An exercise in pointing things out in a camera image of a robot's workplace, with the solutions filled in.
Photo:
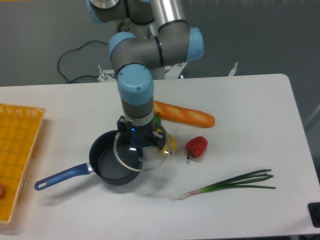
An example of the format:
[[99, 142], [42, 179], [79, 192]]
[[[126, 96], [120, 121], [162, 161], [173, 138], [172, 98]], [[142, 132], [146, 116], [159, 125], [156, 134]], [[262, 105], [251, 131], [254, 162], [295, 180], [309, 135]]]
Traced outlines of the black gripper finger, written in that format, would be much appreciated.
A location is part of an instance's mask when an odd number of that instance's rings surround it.
[[116, 123], [117, 125], [117, 130], [120, 133], [120, 135], [122, 137], [129, 137], [128, 134], [128, 126], [127, 126], [127, 122], [125, 120], [125, 117], [123, 115], [121, 115]]
[[152, 146], [155, 146], [159, 150], [163, 150], [166, 145], [165, 133], [162, 131], [153, 131], [150, 135], [147, 136], [147, 140]]

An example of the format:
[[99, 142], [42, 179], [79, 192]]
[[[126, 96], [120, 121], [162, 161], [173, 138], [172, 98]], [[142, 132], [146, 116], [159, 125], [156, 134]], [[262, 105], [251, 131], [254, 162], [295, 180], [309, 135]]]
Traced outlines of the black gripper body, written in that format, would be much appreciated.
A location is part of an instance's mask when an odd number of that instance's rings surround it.
[[126, 124], [133, 143], [153, 143], [154, 142], [154, 118], [142, 119], [131, 118], [126, 120]]

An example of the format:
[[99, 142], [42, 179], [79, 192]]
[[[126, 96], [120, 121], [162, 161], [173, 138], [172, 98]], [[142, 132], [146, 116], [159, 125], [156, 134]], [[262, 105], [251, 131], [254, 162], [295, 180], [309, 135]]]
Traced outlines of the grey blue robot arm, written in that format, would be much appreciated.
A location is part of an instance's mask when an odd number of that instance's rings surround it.
[[121, 131], [136, 148], [162, 149], [166, 137], [154, 122], [152, 70], [200, 59], [201, 31], [189, 26], [180, 0], [88, 0], [86, 5], [97, 23], [129, 19], [141, 26], [155, 24], [150, 37], [131, 30], [116, 33], [108, 51], [124, 111]]

